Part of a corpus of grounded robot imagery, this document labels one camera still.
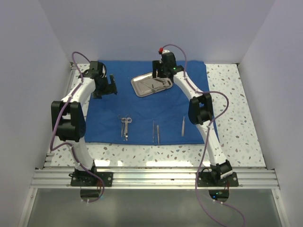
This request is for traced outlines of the blue surgical drape cloth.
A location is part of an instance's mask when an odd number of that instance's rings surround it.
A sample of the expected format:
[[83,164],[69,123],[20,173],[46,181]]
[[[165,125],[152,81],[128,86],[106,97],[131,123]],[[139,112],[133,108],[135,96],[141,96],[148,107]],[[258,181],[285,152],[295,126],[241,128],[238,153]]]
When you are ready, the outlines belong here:
[[[90,98],[86,117],[85,141],[92,143],[151,145],[152,124],[160,128],[160,145],[203,144],[202,136],[188,118],[189,101],[177,85],[146,97],[138,97],[131,79],[150,73],[150,61],[103,61],[113,74],[117,95]],[[121,137],[118,115],[129,115],[128,141]],[[185,133],[181,136],[185,116]]]

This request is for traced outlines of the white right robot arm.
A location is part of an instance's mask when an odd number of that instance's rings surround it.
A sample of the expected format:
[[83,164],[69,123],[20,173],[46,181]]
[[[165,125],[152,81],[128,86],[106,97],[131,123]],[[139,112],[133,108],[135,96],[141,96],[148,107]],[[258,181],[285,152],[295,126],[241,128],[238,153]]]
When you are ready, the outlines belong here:
[[183,66],[177,65],[175,55],[159,49],[161,59],[152,62],[153,78],[168,78],[177,85],[189,100],[188,118],[197,127],[209,155],[211,180],[223,185],[233,173],[232,166],[223,153],[214,130],[214,110],[210,92],[200,90],[190,79]]

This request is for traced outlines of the thin steel tweezers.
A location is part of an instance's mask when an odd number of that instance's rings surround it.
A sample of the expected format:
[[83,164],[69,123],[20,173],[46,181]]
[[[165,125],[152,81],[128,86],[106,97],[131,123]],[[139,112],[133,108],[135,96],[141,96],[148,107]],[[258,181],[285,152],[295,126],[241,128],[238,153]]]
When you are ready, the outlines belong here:
[[152,124],[152,142],[154,143],[154,138],[155,138],[155,121],[153,120]]

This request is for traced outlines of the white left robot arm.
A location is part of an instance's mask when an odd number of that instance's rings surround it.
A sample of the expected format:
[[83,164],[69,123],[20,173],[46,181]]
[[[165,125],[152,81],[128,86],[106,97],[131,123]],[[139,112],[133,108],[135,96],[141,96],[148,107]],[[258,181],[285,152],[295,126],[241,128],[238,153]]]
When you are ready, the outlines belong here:
[[57,149],[53,147],[56,136],[63,145],[69,146],[75,162],[75,171],[83,172],[81,179],[89,186],[97,183],[98,173],[94,170],[95,163],[84,139],[86,120],[82,107],[90,96],[101,99],[102,96],[110,94],[117,94],[114,76],[107,76],[104,63],[92,61],[89,68],[80,73],[75,87],[67,96],[51,103],[53,135],[50,150]]

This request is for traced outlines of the broad steel tweezers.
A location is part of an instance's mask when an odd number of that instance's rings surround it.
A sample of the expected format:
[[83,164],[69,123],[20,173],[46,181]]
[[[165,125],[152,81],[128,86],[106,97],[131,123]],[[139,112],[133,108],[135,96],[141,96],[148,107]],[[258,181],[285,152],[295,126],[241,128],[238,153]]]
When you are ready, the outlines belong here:
[[185,116],[183,116],[183,120],[182,120],[182,129],[181,129],[182,137],[184,137],[184,133],[185,133]]

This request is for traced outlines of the angled steel tweezers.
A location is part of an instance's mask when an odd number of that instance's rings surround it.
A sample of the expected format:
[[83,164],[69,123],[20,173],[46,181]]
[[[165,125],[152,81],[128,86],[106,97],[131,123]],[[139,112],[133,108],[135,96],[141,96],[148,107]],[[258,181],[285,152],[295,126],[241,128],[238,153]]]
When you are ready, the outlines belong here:
[[162,91],[172,87],[172,83],[164,79],[145,79],[140,82],[140,85],[142,85],[146,91],[150,92]]

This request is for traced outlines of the stainless steel instrument tray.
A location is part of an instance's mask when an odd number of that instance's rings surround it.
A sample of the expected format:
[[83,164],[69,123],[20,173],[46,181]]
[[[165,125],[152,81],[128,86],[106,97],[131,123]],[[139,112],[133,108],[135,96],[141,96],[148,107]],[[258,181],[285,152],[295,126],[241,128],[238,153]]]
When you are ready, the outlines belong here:
[[131,85],[138,97],[146,97],[172,87],[169,78],[153,78],[152,73],[143,74],[131,79]]

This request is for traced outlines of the steel surgical scissors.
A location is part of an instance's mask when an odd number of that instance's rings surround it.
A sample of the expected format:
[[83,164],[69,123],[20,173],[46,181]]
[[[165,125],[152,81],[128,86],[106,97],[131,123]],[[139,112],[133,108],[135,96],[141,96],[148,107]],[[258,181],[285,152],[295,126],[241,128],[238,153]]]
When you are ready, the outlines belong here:
[[121,118],[122,130],[121,136],[124,137],[125,141],[128,141],[128,125],[132,123],[132,118],[129,115]]

